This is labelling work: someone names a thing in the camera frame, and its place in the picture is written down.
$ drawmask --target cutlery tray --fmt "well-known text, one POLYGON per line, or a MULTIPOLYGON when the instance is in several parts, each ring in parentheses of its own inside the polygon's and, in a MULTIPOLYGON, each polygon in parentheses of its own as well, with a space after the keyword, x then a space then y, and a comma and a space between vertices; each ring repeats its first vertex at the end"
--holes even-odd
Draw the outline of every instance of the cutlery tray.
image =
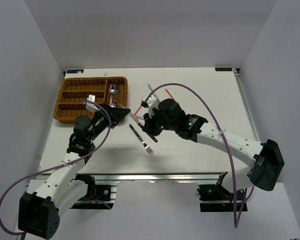
POLYGON ((62 124, 73 124, 80 115, 94 114, 86 110, 83 104, 90 94, 95 95, 95 103, 110 104, 109 85, 115 85, 117 91, 116 107, 119 104, 127 107, 128 102, 128 81, 125 77, 78 77, 66 78, 63 80, 55 103, 53 117, 62 124))

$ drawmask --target metal fork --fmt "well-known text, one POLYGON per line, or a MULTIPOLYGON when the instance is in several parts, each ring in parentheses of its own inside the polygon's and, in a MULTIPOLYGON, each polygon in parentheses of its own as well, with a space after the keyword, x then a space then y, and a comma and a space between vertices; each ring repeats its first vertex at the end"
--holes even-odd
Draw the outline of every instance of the metal fork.
POLYGON ((135 130, 135 128, 129 124, 129 127, 131 128, 132 132, 137 136, 137 138, 139 139, 139 141, 143 144, 144 149, 146 150, 146 152, 151 155, 154 153, 154 151, 151 149, 151 147, 149 147, 148 144, 146 144, 146 142, 142 139, 142 137, 139 135, 139 133, 137 133, 137 131, 135 130))

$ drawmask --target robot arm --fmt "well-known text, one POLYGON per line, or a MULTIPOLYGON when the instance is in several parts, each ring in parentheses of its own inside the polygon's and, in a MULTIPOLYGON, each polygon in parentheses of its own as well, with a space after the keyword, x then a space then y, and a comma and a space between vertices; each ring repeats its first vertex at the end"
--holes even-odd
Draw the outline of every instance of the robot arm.
MULTIPOLYGON (((104 103, 102 107, 110 116, 111 128, 131 111, 104 103)), ((64 167, 55 170, 32 194, 26 192, 21 197, 18 215, 18 228, 21 231, 50 239, 59 227, 60 218, 76 201, 82 197, 90 200, 95 195, 94 178, 86 174, 76 175, 91 156, 74 163, 71 161, 88 155, 96 148, 93 141, 109 126, 109 119, 92 104, 87 103, 86 108, 94 112, 94 116, 90 119, 87 115, 81 115, 75 120, 69 147, 60 161, 64 167)))
MULTIPOLYGON (((142 105, 149 108, 149 113, 143 116, 144 132, 158 136, 163 130, 175 131, 183 139, 209 145, 227 153, 217 127, 201 116, 186 114, 174 100, 165 99, 158 103, 153 98, 153 101, 147 103, 143 101, 142 105)), ((247 165, 235 173, 237 188, 256 186, 272 191, 285 165, 278 144, 270 139, 266 143, 248 140, 228 131, 224 135, 231 154, 247 165)), ((216 188, 233 193, 232 175, 227 172, 220 175, 216 188)))

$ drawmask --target gray wall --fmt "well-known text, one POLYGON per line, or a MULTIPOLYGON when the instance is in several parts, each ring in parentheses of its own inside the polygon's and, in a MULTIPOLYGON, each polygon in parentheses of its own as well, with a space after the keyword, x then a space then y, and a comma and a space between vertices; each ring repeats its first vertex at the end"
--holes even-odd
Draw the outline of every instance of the gray wall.
POLYGON ((282 181, 300 228, 300 0, 278 0, 242 69, 261 140, 277 140, 282 181))
MULTIPOLYGON (((23 0, 0 0, 0 196, 36 171, 63 75, 23 0)), ((14 230, 26 182, 3 202, 14 230)), ((0 229, 0 240, 12 239, 0 229)))
POLYGON ((276 0, 25 0, 63 70, 241 67, 276 0))

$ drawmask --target white tabletop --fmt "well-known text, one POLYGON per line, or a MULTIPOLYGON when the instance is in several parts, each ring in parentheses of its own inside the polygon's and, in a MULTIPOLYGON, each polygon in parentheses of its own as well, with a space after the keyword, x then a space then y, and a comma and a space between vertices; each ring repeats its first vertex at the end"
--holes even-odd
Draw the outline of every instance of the white tabletop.
MULTIPOLYGON (((119 68, 85 69, 83 73, 66 74, 65 78, 126 77, 128 80, 128 108, 134 113, 142 98, 153 88, 164 83, 181 83, 194 89, 209 105, 221 127, 247 139, 253 139, 247 113, 232 71, 216 72, 214 67, 200 68, 119 68)), ((188 90, 169 86, 186 114, 196 114, 213 122, 201 102, 188 90)), ((164 88, 157 91, 160 100, 169 98, 164 88)), ((41 170, 56 166, 63 159, 73 125, 53 120, 43 152, 41 170)), ((97 146, 105 131, 94 141, 97 146)), ((161 173, 220 173, 230 171, 228 155, 210 146, 197 144, 178 137, 174 132, 163 131, 153 142, 135 122, 126 117, 111 130, 105 144, 93 154, 80 173, 89 174, 161 174, 161 173), (148 156, 129 124, 154 150, 148 156)), ((234 159, 235 168, 245 164, 234 159)))

